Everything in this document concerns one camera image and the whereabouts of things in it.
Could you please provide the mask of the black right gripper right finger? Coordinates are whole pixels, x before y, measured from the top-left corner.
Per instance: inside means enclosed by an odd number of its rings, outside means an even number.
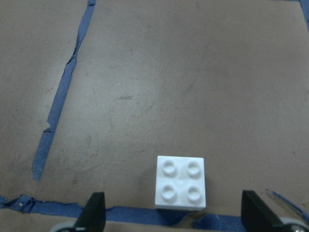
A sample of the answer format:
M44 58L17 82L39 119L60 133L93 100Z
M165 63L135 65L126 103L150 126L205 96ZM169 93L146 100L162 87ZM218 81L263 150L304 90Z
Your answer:
M244 190L241 198L241 222L247 232L289 232L279 217L253 190Z

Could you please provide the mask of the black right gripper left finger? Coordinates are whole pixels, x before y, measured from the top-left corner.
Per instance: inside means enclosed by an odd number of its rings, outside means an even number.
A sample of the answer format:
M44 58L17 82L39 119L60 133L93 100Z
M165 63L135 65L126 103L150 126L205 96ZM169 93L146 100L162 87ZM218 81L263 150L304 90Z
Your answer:
M74 232L102 232L106 224L104 192L94 192L73 226Z

